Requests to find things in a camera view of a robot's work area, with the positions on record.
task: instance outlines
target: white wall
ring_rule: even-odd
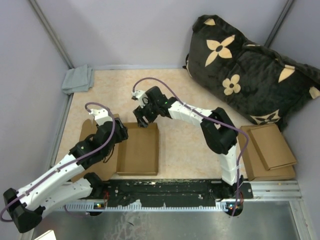
[[[76,67],[84,64],[181,67],[197,17],[217,14],[249,39],[264,44],[286,0],[37,2]]]
[[[67,66],[26,0],[0,8],[0,193],[39,177],[62,106]],[[0,208],[4,207],[3,199]],[[0,239],[15,240],[14,223],[0,222]]]
[[[271,48],[301,63],[320,68],[320,1],[297,0]],[[304,201],[320,237],[320,99],[310,102],[284,132],[297,157],[296,174]]]

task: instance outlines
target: brown cardboard box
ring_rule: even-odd
[[[136,122],[124,123],[128,128],[128,139],[114,146],[113,155],[107,163],[100,161],[84,172],[74,176],[76,182],[86,173],[96,173],[102,181],[109,180],[113,174],[123,176],[154,176],[159,171],[159,129],[156,123],[148,128],[138,127]],[[96,122],[87,119],[82,124],[79,140],[97,131]]]
[[[121,176],[155,176],[159,171],[159,130],[153,122],[147,128],[124,123],[129,138],[119,144],[116,173]]]
[[[297,163],[285,138],[275,124],[252,128],[248,131],[266,170],[291,166]]]
[[[259,128],[259,126],[242,126],[240,129],[248,134],[249,130],[254,128]],[[249,181],[290,180],[295,178],[296,174],[292,165],[266,170],[250,135],[249,138],[248,146],[242,156]],[[242,149],[246,143],[246,138],[240,133],[238,140]]]

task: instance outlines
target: black pillow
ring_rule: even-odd
[[[292,113],[320,96],[319,69],[248,40],[219,16],[199,17],[192,30],[190,76],[252,123],[283,130]]]

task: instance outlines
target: flower pattern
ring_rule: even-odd
[[[231,77],[231,79],[226,78],[222,82],[222,86],[225,87],[225,90],[223,91],[225,95],[229,96],[233,93],[237,94],[241,90],[241,86],[238,84],[240,80],[240,76],[238,74],[235,74]]]
[[[295,72],[295,70],[296,70],[295,66],[285,64],[284,68],[282,69],[282,71],[280,73],[278,83],[281,83],[283,80],[290,77],[291,74],[293,74]]]
[[[185,66],[186,71],[188,72],[189,76],[192,78],[191,73],[189,71],[189,59],[186,61],[186,66]]]
[[[320,96],[320,91],[314,86],[310,87],[309,93],[313,99],[316,99]]]
[[[250,117],[252,117],[255,120],[256,124],[259,124],[259,125],[273,124],[278,122],[281,118],[279,116],[279,109],[264,116],[250,116]]]
[[[210,53],[210,55],[206,59],[205,67],[211,64],[218,55],[220,58],[223,58],[223,59],[231,59],[232,58],[231,51],[226,47],[229,44],[231,44],[234,40],[235,40],[235,35],[227,37],[222,42],[218,42],[216,40],[207,40],[206,45],[210,50],[212,50],[212,53]]]
[[[204,24],[209,25],[209,26],[214,26],[214,25],[216,25],[216,22],[213,18],[208,18],[207,20],[205,20]]]

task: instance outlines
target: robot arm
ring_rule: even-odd
[[[95,173],[87,173],[74,183],[67,181],[107,157],[116,143],[128,139],[128,131],[121,120],[116,118],[110,141],[99,151],[90,154],[105,144],[113,128],[113,119],[105,109],[92,109],[90,114],[94,115],[97,122],[95,134],[78,142],[69,154],[35,181],[18,190],[10,188],[4,192],[7,211],[20,233],[33,229],[42,218],[70,201],[95,197],[102,192],[102,181]]]
[[[218,155],[222,180],[235,187],[237,182],[236,143],[238,132],[225,126],[217,128],[215,124],[194,112],[210,119],[234,127],[227,113],[220,107],[215,110],[202,109],[188,104],[181,104],[175,97],[167,98],[154,86],[147,91],[138,90],[132,93],[132,99],[139,102],[133,111],[138,125],[146,128],[158,115],[170,119],[182,120],[202,129],[206,144]]]

